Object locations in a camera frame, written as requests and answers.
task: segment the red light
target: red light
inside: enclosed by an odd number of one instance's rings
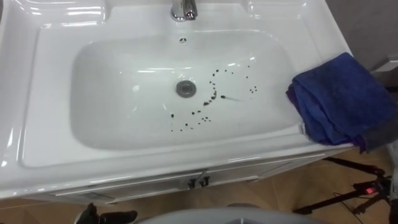
[[[374,193],[374,189],[372,189],[372,188],[366,189],[366,193],[373,194]]]

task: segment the gray object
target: gray object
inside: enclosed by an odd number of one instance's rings
[[[177,94],[184,98],[192,97],[197,92],[197,87],[193,82],[185,80],[177,84]]]
[[[370,128],[361,136],[364,140],[367,152],[377,149],[398,139],[398,115],[392,119]]]
[[[292,213],[258,208],[193,209],[168,213],[139,224],[322,224],[323,222]]]
[[[198,16],[195,0],[173,0],[172,19],[176,22],[195,20]]]

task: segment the faucet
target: faucet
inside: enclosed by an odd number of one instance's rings
[[[198,16],[195,0],[173,0],[171,15],[176,22],[195,20]]]

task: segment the white cabinet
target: white cabinet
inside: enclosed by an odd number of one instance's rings
[[[189,190],[195,187],[259,180],[332,156],[341,151],[344,151],[344,149],[318,154],[283,157],[281,159],[240,161],[178,174],[121,180],[47,194],[44,195],[44,200],[74,201],[76,203],[116,203],[135,198]]]
[[[327,156],[328,154],[322,153],[281,161],[248,162],[246,164],[235,164],[233,167],[231,165],[215,167],[208,169],[197,182],[202,187],[207,187],[245,180],[263,179]]]

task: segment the cabinet door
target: cabinet door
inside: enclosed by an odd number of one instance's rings
[[[199,178],[200,175],[201,172],[182,175],[166,180],[154,180],[150,182],[137,183],[111,190],[98,190],[95,192],[80,194],[80,196],[104,203],[122,202],[135,198],[178,192],[180,190],[188,190],[188,183],[190,180],[195,180]]]
[[[258,164],[248,167],[236,167],[222,170],[207,171],[202,175],[202,179],[208,178],[208,185],[227,184],[245,180],[255,180],[260,178],[262,173],[276,169],[280,166],[286,165],[288,162]]]

